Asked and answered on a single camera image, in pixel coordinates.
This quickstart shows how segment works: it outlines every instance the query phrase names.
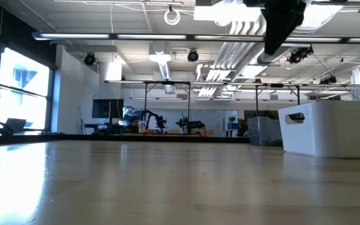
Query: dome camera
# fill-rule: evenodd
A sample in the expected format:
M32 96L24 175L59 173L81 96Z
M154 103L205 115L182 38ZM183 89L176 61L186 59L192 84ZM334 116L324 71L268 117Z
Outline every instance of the dome camera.
M192 62L192 63L198 61L198 53L197 53L197 50L195 50L195 49L190 50L190 53L188 54L187 59L188 59L189 62Z
M94 65L96 62L95 60L95 53L89 52L87 53L87 56L84 58L84 63L88 66Z

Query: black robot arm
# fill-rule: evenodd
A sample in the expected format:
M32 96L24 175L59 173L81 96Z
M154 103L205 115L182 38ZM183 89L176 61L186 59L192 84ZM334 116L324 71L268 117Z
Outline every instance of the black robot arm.
M165 123L166 123L166 120L163 119L163 116L160 116L156 113L153 113L151 112L150 110L146 110L146 111L143 111L141 113L141 119L143 119L144 115L145 114L149 114L148 115L148 120L147 120L147 125L146 125L146 129L148 129L148 124L149 124L149 120L151 119L152 116L155 117L155 120L156 120L156 127L159 128L159 129L164 129L165 128Z

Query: white plastic bin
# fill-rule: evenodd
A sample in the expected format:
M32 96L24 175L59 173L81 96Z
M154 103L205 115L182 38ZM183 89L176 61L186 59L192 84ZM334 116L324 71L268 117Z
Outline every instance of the white plastic bin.
M290 114L304 114L293 121ZM319 101L279 110L284 150L325 158L360 158L360 102Z

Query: computer screen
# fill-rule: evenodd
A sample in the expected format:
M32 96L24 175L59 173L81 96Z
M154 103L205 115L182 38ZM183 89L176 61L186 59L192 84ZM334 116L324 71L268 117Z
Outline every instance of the computer screen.
M94 99L92 118L109 118L109 103L111 103L111 117L123 118L123 99Z

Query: potted plant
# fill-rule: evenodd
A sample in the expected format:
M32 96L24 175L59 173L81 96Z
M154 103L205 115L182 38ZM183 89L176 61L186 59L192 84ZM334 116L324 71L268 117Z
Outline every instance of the potted plant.
M227 124L228 129L237 129L238 128L238 123L236 123L235 120L236 120L235 116L229 117L229 123Z

